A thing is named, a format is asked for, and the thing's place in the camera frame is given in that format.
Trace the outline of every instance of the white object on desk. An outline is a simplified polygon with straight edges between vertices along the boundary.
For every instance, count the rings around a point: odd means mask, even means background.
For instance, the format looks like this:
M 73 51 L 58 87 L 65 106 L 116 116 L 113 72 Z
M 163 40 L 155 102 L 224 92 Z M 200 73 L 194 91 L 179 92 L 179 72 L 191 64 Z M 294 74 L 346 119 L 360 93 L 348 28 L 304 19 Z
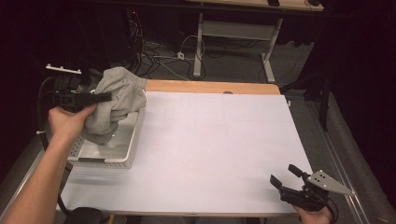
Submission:
M 130 170 L 75 167 L 62 197 L 113 214 L 282 217 L 270 175 L 285 187 L 312 173 L 282 95 L 148 92 Z

